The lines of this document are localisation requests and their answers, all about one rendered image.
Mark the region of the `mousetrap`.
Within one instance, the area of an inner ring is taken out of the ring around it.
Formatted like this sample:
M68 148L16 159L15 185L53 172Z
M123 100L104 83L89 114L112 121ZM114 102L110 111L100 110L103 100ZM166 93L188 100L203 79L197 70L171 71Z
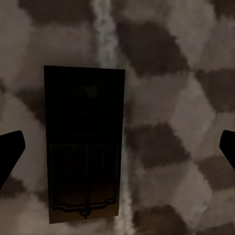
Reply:
M118 216L125 70L44 66L49 224Z

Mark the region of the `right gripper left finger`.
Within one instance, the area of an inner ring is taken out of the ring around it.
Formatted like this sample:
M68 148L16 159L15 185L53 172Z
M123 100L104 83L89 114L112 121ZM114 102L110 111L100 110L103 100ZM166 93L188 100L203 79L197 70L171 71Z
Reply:
M21 130L0 136L0 188L2 188L24 150L25 141Z

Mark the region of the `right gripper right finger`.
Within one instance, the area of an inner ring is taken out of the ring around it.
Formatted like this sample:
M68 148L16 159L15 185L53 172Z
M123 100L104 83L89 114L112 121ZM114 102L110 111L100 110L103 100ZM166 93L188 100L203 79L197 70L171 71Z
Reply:
M235 132L224 130L219 147L235 170Z

